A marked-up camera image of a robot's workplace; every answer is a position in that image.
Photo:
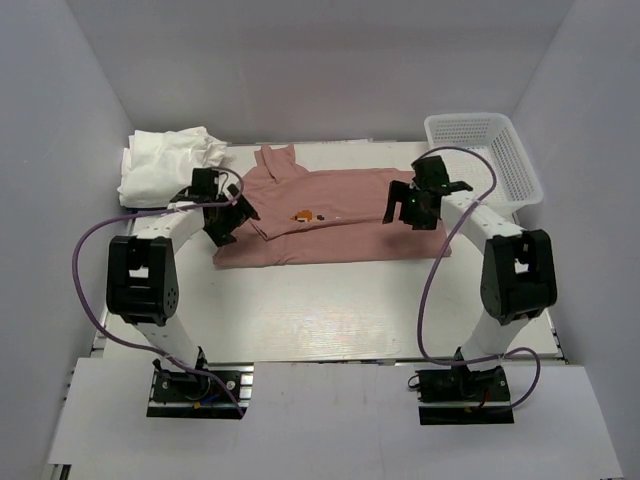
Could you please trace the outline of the pink printed t shirt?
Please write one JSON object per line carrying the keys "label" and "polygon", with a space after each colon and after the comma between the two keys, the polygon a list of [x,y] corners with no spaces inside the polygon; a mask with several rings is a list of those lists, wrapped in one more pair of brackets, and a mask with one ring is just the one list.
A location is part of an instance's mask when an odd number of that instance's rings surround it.
{"label": "pink printed t shirt", "polygon": [[434,258],[444,227],[415,230],[382,221],[392,181],[413,174],[397,168],[309,171],[292,145],[263,146],[243,177],[244,197],[258,217],[219,248],[219,269]]}

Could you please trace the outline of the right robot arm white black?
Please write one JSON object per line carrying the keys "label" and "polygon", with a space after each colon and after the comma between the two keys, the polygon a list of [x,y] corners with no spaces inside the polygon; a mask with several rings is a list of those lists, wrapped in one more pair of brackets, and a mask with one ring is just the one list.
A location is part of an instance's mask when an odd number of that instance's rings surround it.
{"label": "right robot arm white black", "polygon": [[427,276],[420,298],[416,325],[417,345],[427,353],[423,326],[426,303],[440,263],[456,235],[464,236],[482,255],[480,299],[483,310],[469,338],[458,348],[451,368],[453,390],[472,399],[488,385],[486,371],[515,354],[511,344],[519,332],[558,297],[552,241],[542,229],[526,230],[506,220],[485,202],[498,179],[480,194],[464,181],[450,179],[441,150],[434,148],[411,165],[410,182],[389,184],[383,223],[400,220],[415,230],[443,225],[446,239]]}

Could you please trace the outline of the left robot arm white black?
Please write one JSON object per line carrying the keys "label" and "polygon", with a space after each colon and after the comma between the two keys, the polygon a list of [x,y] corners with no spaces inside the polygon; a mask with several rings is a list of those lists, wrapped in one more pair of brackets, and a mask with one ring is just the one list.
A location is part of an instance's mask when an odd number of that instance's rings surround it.
{"label": "left robot arm white black", "polygon": [[163,213],[130,236],[109,245],[106,304],[110,313],[134,326],[159,356],[159,366],[177,370],[177,387],[199,399],[211,387],[205,356],[178,317],[180,291],[176,253],[203,231],[220,248],[236,241],[233,232],[259,218],[241,193],[240,183],[223,187],[226,168],[196,168],[191,184],[172,199]]}

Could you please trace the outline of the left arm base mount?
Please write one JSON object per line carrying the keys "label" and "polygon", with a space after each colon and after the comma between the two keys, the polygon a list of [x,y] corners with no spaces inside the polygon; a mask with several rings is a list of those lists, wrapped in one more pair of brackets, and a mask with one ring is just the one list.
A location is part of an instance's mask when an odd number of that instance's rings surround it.
{"label": "left arm base mount", "polygon": [[220,381],[183,370],[169,370],[155,360],[146,415],[149,418],[240,420],[253,387],[254,368],[212,370]]}

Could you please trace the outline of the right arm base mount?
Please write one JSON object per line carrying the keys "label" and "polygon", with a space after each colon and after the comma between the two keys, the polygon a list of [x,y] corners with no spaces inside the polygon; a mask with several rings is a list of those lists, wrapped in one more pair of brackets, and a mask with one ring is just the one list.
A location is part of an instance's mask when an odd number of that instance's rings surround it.
{"label": "right arm base mount", "polygon": [[418,396],[423,426],[506,425],[514,423],[505,371],[465,367],[416,371],[407,381]]}

